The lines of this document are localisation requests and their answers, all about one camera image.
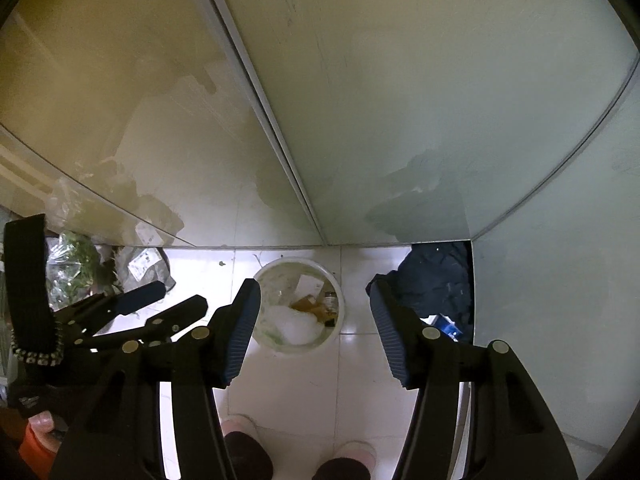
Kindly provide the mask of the person left hand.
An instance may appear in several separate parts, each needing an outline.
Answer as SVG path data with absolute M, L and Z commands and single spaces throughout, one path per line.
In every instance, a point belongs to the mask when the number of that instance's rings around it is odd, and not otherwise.
M 43 411 L 29 417 L 29 429 L 34 433 L 36 441 L 46 450 L 56 454 L 61 447 L 61 441 L 53 434 L 55 421 L 49 411 Z

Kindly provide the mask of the orange sleeve forearm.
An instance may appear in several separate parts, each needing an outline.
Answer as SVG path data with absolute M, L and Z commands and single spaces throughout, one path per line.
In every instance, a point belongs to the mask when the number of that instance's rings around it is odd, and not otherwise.
M 38 479 L 48 480 L 58 454 L 58 441 L 28 426 L 18 454 Z

